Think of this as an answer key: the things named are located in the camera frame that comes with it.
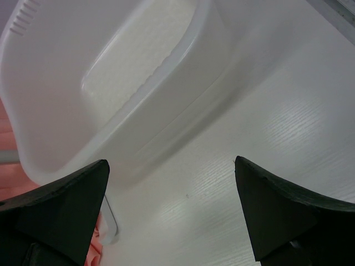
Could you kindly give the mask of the coral pink skirt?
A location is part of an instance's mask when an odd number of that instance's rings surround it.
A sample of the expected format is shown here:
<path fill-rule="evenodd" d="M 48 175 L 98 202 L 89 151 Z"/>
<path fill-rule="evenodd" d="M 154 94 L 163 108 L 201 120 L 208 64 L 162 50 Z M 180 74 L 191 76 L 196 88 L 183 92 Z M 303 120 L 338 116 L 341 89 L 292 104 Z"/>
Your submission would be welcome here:
<path fill-rule="evenodd" d="M 4 105 L 1 104 L 1 200 L 21 195 L 36 188 L 38 185 L 29 179 L 19 162 L 12 125 Z M 103 245 L 100 243 L 102 224 L 102 215 L 100 214 L 85 265 L 100 265 L 103 256 Z"/>

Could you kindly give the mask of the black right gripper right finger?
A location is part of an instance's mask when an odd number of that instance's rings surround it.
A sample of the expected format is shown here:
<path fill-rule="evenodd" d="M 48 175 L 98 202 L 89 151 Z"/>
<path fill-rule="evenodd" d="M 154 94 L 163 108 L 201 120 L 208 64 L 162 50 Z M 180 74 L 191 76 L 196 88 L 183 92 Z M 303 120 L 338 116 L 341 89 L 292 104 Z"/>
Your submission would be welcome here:
<path fill-rule="evenodd" d="M 354 265 L 354 204 L 235 159 L 235 180 L 255 261 Z"/>

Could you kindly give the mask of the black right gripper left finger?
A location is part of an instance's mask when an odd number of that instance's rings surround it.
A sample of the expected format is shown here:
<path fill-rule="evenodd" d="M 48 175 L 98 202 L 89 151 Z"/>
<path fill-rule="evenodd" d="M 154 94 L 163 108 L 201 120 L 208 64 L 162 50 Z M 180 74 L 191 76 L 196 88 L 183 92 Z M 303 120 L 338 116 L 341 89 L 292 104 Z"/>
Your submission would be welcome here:
<path fill-rule="evenodd" d="M 1 201 L 1 265 L 84 265 L 109 179 L 98 160 Z"/>

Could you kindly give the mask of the pink skirt hanger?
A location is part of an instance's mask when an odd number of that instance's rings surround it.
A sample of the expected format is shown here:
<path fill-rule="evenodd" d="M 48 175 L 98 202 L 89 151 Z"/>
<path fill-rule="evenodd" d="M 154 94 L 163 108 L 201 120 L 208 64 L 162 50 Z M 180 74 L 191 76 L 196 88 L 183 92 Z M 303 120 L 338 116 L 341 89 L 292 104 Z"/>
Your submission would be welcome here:
<path fill-rule="evenodd" d="M 17 150 L 1 150 L 1 164 L 19 163 Z M 119 227 L 114 212 L 105 195 L 101 206 L 102 222 L 99 226 L 99 240 L 102 245 L 110 245 L 116 242 Z"/>

